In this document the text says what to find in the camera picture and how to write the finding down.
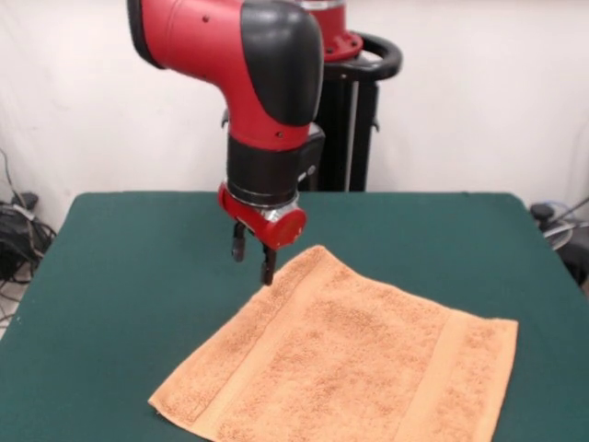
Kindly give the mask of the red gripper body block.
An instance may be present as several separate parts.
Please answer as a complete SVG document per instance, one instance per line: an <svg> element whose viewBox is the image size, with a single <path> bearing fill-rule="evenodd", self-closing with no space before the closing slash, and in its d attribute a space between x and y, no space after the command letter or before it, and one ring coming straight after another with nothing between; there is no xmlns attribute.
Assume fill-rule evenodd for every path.
<svg viewBox="0 0 589 442"><path fill-rule="evenodd" d="M257 208L236 199L223 182L218 189L218 200L235 223L243 223L259 242L274 250L293 244L306 226L307 216L298 207L297 199L279 208Z"/></svg>

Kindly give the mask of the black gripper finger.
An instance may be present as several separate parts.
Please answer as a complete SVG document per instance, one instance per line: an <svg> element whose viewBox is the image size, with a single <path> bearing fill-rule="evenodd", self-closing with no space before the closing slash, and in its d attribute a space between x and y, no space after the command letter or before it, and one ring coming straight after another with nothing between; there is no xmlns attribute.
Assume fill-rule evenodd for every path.
<svg viewBox="0 0 589 442"><path fill-rule="evenodd" d="M248 228L243 223L236 221L232 237L232 257L235 262L242 262L244 260L247 231Z"/></svg>
<svg viewBox="0 0 589 442"><path fill-rule="evenodd" d="M264 285L271 285L276 268L277 251L270 246L262 245L264 259L261 265L260 280Z"/></svg>

